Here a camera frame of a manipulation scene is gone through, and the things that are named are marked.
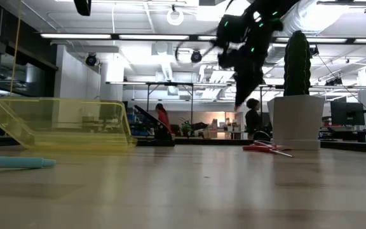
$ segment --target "plastic bin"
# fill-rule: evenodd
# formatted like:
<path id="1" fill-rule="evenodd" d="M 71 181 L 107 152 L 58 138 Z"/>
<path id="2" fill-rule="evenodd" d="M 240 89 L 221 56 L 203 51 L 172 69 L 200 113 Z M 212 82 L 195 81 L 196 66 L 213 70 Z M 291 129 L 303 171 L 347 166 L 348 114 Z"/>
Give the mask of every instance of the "plastic bin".
<path id="1" fill-rule="evenodd" d="M 0 128 L 27 149 L 117 151 L 137 143 L 120 101 L 4 97 Z"/>

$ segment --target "cactus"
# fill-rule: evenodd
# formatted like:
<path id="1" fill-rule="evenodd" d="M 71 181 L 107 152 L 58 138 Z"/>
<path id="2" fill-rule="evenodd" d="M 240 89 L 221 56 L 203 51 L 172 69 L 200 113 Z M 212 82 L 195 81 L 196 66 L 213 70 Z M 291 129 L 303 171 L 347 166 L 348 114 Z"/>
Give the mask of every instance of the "cactus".
<path id="1" fill-rule="evenodd" d="M 309 94 L 311 76 L 309 48 L 306 35 L 301 31 L 294 32 L 285 52 L 284 96 Z"/>

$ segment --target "scissors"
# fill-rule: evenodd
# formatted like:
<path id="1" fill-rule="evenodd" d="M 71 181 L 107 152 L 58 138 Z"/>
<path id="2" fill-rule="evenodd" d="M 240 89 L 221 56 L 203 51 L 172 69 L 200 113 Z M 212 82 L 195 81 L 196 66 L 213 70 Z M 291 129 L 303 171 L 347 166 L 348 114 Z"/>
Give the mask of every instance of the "scissors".
<path id="1" fill-rule="evenodd" d="M 250 146 L 244 146 L 243 150 L 258 151 L 258 152 L 264 152 L 264 153 L 274 153 L 277 155 L 293 157 L 292 155 L 278 151 L 278 146 L 276 144 L 273 144 L 269 141 L 262 141 L 262 140 L 254 141 L 254 143 Z"/>

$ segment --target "table surface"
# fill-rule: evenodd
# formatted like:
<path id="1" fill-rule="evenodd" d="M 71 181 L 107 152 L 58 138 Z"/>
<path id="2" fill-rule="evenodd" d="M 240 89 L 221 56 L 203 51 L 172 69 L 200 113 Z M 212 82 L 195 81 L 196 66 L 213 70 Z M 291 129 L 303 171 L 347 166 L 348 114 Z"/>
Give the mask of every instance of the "table surface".
<path id="1" fill-rule="evenodd" d="M 366 228 L 366 153 L 241 146 L 0 155 L 57 160 L 0 170 L 0 228 Z"/>

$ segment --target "potted plant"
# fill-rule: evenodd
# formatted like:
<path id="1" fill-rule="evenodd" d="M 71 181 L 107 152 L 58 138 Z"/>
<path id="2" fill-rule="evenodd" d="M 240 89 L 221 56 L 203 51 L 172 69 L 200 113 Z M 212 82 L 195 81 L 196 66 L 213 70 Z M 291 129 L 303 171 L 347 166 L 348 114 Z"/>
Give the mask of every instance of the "potted plant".
<path id="1" fill-rule="evenodd" d="M 293 33 L 285 52 L 283 97 L 268 102 L 273 142 L 292 149 L 319 150 L 324 98 L 309 95 L 311 54 L 301 31 Z"/>

